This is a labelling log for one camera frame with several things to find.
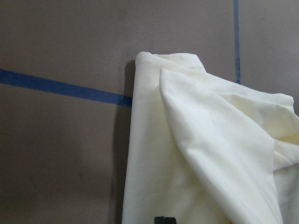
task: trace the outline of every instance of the vertical blue tape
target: vertical blue tape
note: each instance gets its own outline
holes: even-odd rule
[[[33,90],[52,92],[71,97],[100,101],[109,104],[132,107],[131,97],[1,69],[0,83]]]
[[[238,0],[234,0],[234,18],[235,18],[235,78],[236,78],[236,83],[241,84]]]

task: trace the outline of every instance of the fabric fold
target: fabric fold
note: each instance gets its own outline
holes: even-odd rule
[[[141,52],[135,64],[123,224],[299,220],[292,97],[210,75],[196,55]]]

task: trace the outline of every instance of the cream fabric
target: cream fabric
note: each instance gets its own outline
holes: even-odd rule
[[[196,55],[136,58],[123,224],[298,224],[293,98],[206,73]]]

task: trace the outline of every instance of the blue tape line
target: blue tape line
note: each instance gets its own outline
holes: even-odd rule
[[[62,83],[50,79],[24,75],[0,69],[0,83],[20,86],[33,90],[52,92],[61,95],[90,99],[109,104],[132,107],[132,98],[83,86]]]
[[[234,18],[235,18],[235,78],[236,78],[236,83],[241,84],[238,0],[234,0]]]

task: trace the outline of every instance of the black object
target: black object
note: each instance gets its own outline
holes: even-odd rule
[[[158,216],[154,219],[155,224],[177,224],[175,217]]]

